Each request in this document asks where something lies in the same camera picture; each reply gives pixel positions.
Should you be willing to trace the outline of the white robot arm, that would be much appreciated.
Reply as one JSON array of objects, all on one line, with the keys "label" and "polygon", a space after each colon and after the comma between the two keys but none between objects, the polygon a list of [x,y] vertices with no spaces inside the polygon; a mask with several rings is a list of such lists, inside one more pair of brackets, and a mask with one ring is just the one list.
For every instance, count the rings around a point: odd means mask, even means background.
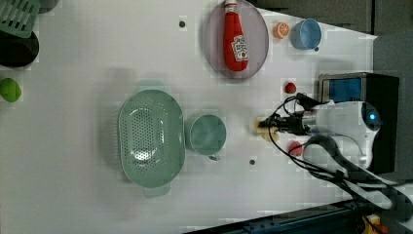
[{"label": "white robot arm", "polygon": [[330,182],[350,194],[355,202],[384,210],[397,221],[412,218],[412,200],[390,181],[372,174],[373,145],[382,123],[377,109],[365,101],[319,102],[295,96],[301,111],[281,116],[278,111],[255,122],[258,133],[272,144],[280,133],[307,140],[284,152],[311,176]]}]

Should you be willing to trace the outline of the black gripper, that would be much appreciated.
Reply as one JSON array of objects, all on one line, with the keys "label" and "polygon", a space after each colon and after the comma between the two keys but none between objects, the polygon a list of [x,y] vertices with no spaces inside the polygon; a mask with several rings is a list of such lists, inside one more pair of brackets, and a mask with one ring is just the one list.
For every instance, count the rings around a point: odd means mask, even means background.
[{"label": "black gripper", "polygon": [[303,111],[295,112],[286,117],[275,113],[263,121],[263,127],[276,128],[279,132],[304,136],[309,132],[309,127],[303,124]]}]

